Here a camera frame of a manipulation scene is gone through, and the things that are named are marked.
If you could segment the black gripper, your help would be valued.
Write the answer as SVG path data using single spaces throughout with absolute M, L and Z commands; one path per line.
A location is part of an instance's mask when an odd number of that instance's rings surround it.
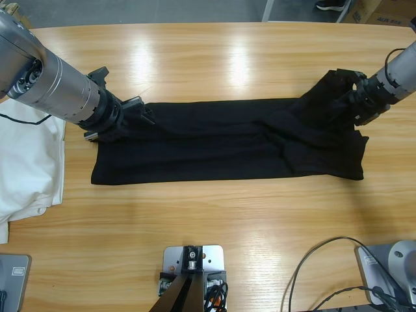
M 99 102 L 91 117 L 77 125 L 85 130 L 84 139 L 89 142 L 115 142 L 134 138 L 132 125 L 155 125 L 153 111 L 140 96 L 122 101 L 106 89 L 106 66 L 91 71 L 86 76 L 99 88 Z
M 376 78 L 345 69 L 336 69 L 335 76 L 341 88 L 349 88 L 333 100 L 333 113 L 338 114 L 337 125 L 366 125 L 391 108 L 393 96 Z

